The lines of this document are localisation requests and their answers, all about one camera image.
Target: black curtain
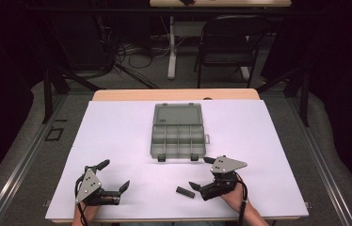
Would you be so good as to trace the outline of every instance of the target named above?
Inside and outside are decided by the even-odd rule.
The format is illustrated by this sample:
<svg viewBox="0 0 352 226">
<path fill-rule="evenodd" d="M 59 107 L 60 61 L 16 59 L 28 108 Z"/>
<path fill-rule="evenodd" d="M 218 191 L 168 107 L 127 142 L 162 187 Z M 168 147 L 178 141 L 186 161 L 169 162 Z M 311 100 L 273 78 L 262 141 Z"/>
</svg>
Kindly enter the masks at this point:
<svg viewBox="0 0 352 226">
<path fill-rule="evenodd" d="M 30 89 L 42 79 L 31 36 L 11 1 L 0 1 L 0 163 L 33 102 Z"/>
<path fill-rule="evenodd" d="M 295 0 L 300 9 L 333 8 L 333 17 L 285 20 L 264 65 L 262 76 L 274 79 L 296 67 L 308 53 L 312 61 L 310 90 L 325 104 L 336 150 L 352 173 L 352 1 Z M 320 49 L 311 49 L 318 29 L 331 23 Z"/>
</svg>

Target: white table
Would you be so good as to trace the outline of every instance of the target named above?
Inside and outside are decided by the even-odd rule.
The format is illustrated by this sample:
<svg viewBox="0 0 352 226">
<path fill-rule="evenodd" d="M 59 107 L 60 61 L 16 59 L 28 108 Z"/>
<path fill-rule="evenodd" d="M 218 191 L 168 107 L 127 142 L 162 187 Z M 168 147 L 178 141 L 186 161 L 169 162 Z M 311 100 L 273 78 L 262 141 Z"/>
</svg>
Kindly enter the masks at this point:
<svg viewBox="0 0 352 226">
<path fill-rule="evenodd" d="M 180 0 L 151 0 L 152 7 L 159 8 L 180 8 L 185 5 Z M 193 7 L 204 8 L 280 8 L 290 7 L 290 0 L 197 0 Z M 181 22 L 176 24 L 174 17 L 170 17 L 169 36 L 170 36 L 170 57 L 168 65 L 168 79 L 175 78 L 176 71 L 176 48 L 175 36 L 184 35 L 190 37 L 199 37 L 204 23 L 202 22 Z M 249 77 L 248 69 L 242 68 L 242 74 L 245 78 Z"/>
<path fill-rule="evenodd" d="M 225 97 L 223 94 L 228 91 L 209 90 L 213 91 L 214 98 Z M 230 89 L 231 93 L 238 93 L 239 90 Z M 151 158 L 153 111 L 158 103 L 201 104 L 205 134 L 211 138 L 211 143 L 206 146 L 206 155 L 217 157 L 225 154 L 248 163 L 246 168 L 237 172 L 248 185 L 250 201 L 264 218 L 300 218 L 308 215 L 263 101 L 203 101 L 201 98 L 186 100 L 182 97 L 182 101 L 166 101 L 167 97 L 161 96 L 161 93 L 167 93 L 166 90 L 131 90 L 134 94 L 142 93 L 140 97 L 131 99 L 141 96 L 144 99 L 145 94 L 151 95 L 156 91 L 159 95 L 153 96 L 155 101 L 99 101 L 105 97 L 101 95 L 101 98 L 95 97 L 96 101 L 89 103 L 46 218 L 54 222 L 70 222 L 76 179 L 83 173 L 84 166 L 93 166 L 105 159 L 110 159 L 111 163 L 97 172 L 103 188 L 118 190 L 128 180 L 130 187 L 123 193 L 119 206 L 101 208 L 98 221 L 238 218 L 237 213 L 220 198 L 205 202 L 198 192 L 195 199 L 175 192 L 177 186 L 192 190 L 188 182 L 201 185 L 211 183 L 211 165 L 203 163 L 202 159 L 198 162 L 167 159 L 165 163 L 159 163 Z M 114 92 L 122 95 L 128 91 Z M 187 94 L 188 90 L 181 90 L 181 93 Z M 211 91 L 202 89 L 193 92 L 192 96 L 211 96 L 207 93 Z"/>
</svg>

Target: white table leg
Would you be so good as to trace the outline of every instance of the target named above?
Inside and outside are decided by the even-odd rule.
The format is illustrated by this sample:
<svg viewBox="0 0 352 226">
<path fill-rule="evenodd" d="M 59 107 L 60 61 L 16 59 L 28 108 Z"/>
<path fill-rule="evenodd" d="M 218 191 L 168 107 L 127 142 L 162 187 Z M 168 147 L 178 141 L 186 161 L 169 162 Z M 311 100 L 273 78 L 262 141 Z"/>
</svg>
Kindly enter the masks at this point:
<svg viewBox="0 0 352 226">
<path fill-rule="evenodd" d="M 174 18 L 170 17 L 170 57 L 169 57 L 169 66 L 168 66 L 168 79 L 175 78 L 176 71 L 176 48 L 175 48 L 175 31 L 174 31 Z"/>
<path fill-rule="evenodd" d="M 243 74 L 244 79 L 249 79 L 249 70 L 247 67 L 241 67 L 241 74 Z"/>
</svg>

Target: gray carpet floor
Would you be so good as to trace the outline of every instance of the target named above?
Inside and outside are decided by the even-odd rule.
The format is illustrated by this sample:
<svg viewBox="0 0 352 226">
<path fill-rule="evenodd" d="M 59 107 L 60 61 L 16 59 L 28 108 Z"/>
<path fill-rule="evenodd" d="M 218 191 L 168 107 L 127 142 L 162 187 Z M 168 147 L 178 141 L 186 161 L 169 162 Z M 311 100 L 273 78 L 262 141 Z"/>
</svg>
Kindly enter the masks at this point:
<svg viewBox="0 0 352 226">
<path fill-rule="evenodd" d="M 270 48 L 270 45 L 271 40 L 268 42 L 267 48 L 264 48 L 260 54 L 259 67 L 254 74 L 253 88 L 259 87 L 263 83 L 258 74 L 260 74 L 261 65 L 265 62 L 266 51 Z M 150 64 L 151 60 L 144 56 L 136 55 L 132 58 L 127 56 L 122 65 L 129 68 L 132 68 L 131 65 L 147 65 L 147 67 L 134 68 L 134 70 L 146 75 L 161 89 L 194 88 L 196 86 L 196 74 L 193 72 L 193 68 L 196 51 L 197 49 L 191 47 L 188 41 L 179 47 L 177 75 L 174 80 L 167 79 L 168 58 L 166 56 L 155 57 Z M 245 84 L 241 83 L 240 75 L 233 71 L 212 69 L 204 71 L 205 77 L 202 80 L 202 87 L 243 88 Z M 89 79 L 89 81 L 107 89 L 146 89 L 144 85 L 130 76 L 125 73 L 118 73 L 115 70 L 106 76 Z M 21 184 L 16 187 L 14 196 L 8 202 L 9 205 L 4 206 L 0 216 L 0 225 L 54 225 L 54 223 L 44 219 L 47 211 L 44 204 L 51 200 L 54 195 L 88 101 L 92 97 L 92 92 L 79 84 L 70 80 L 69 85 L 72 89 L 70 95 L 63 97 L 55 94 L 55 98 L 63 100 L 63 104 L 57 108 L 57 113 L 51 122 L 46 125 L 49 128 L 52 126 L 52 128 L 63 128 L 63 134 L 59 141 L 45 141 L 47 133 L 44 134 L 42 140 L 36 140 L 41 130 L 44 104 L 42 84 L 33 88 L 35 101 L 32 109 L 24 127 L 0 166 L 0 197 L 8 179 L 13 171 L 17 169 L 25 152 L 28 152 L 35 143 L 39 143 L 39 145 L 33 146 L 37 150 L 36 154 L 30 161 L 31 165 L 27 168 L 27 174 L 21 178 Z M 277 225 L 344 225 L 344 221 L 341 220 L 338 211 L 336 211 L 338 206 L 334 206 L 331 201 L 330 192 L 314 164 L 311 143 L 305 136 L 300 120 L 296 118 L 295 100 L 285 99 L 280 93 L 283 86 L 283 84 L 275 86 L 261 94 L 261 98 L 265 100 L 269 109 L 304 201 L 309 202 L 312 208 L 309 209 L 310 216 L 307 218 L 278 221 Z M 311 126 L 309 130 L 316 145 L 321 150 L 352 215 L 352 176 L 339 160 L 335 151 L 332 132 L 323 104 L 313 95 L 310 96 L 309 124 Z"/>
</svg>

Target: dark background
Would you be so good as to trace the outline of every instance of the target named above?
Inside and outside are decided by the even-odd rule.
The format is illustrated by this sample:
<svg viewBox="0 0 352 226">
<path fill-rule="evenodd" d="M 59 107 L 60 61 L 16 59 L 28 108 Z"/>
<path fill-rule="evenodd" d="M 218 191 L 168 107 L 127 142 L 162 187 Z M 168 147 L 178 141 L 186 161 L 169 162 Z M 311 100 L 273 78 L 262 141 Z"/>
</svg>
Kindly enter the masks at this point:
<svg viewBox="0 0 352 226">
<path fill-rule="evenodd" d="M 80 0 L 75 4 L 85 3 Z M 149 1 L 112 1 L 114 5 L 117 3 L 117 7 L 126 8 L 149 6 Z M 264 66 L 263 77 L 272 79 L 294 68 L 313 52 L 311 43 L 319 27 L 332 22 L 332 29 L 325 37 L 329 41 L 320 51 L 314 51 L 317 57 L 312 63 L 311 92 L 324 102 L 337 152 L 352 172 L 352 1 L 293 1 L 293 7 L 301 9 L 319 10 L 329 6 L 337 6 L 338 18 L 284 20 Z M 80 70 L 100 70 L 107 66 L 99 33 L 94 32 L 98 31 L 94 20 L 86 16 L 74 16 L 68 21 L 58 17 L 51 18 L 52 24 L 48 27 L 44 21 L 26 20 L 11 1 L 0 1 L 0 163 L 27 117 L 33 102 L 30 90 L 42 80 L 47 61 L 55 59 L 66 67 Z M 75 20 L 80 30 L 67 30 L 65 27 Z M 36 37 L 36 29 L 42 37 Z M 149 45 L 149 35 L 154 29 L 149 17 L 137 17 L 130 18 L 125 29 L 119 32 Z M 61 44 L 64 40 L 70 40 L 66 46 Z"/>
</svg>

